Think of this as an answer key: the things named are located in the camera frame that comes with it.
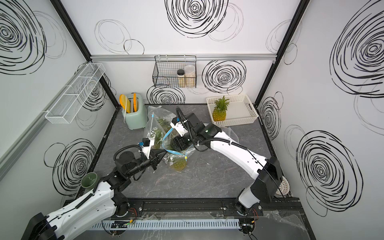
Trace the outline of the pineapple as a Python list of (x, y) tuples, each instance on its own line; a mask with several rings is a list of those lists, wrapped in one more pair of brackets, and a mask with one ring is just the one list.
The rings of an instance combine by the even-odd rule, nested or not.
[[(172, 148), (172, 145), (169, 145), (168, 149), (171, 151), (175, 151)], [(187, 166), (187, 160), (185, 158), (186, 151), (184, 150), (176, 152), (180, 152), (182, 155), (169, 153), (167, 164), (171, 169), (175, 170), (176, 172), (182, 172)]]
[(226, 99), (225, 96), (215, 100), (215, 107), (212, 114), (215, 122), (224, 121), (226, 119), (229, 104), (229, 99)]

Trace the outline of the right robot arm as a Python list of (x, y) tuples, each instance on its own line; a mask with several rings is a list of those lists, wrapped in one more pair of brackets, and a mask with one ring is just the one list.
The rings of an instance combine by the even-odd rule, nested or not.
[(194, 147), (198, 151), (207, 149), (219, 152), (240, 166), (254, 182), (238, 195), (235, 207), (245, 216), (255, 204), (270, 203), (276, 193), (281, 193), (283, 172), (275, 157), (266, 158), (229, 137), (214, 124), (203, 124), (194, 113), (185, 115), (176, 108), (176, 117), (171, 121), (172, 130), (178, 132), (173, 139), (177, 152)]

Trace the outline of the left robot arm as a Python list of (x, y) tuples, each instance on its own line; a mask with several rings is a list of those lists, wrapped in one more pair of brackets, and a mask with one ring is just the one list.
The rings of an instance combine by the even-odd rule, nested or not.
[(114, 156), (115, 168), (82, 197), (48, 215), (38, 213), (30, 219), (23, 240), (73, 240), (95, 224), (131, 209), (122, 191), (131, 178), (152, 167), (156, 170), (166, 155), (164, 149), (129, 145)]

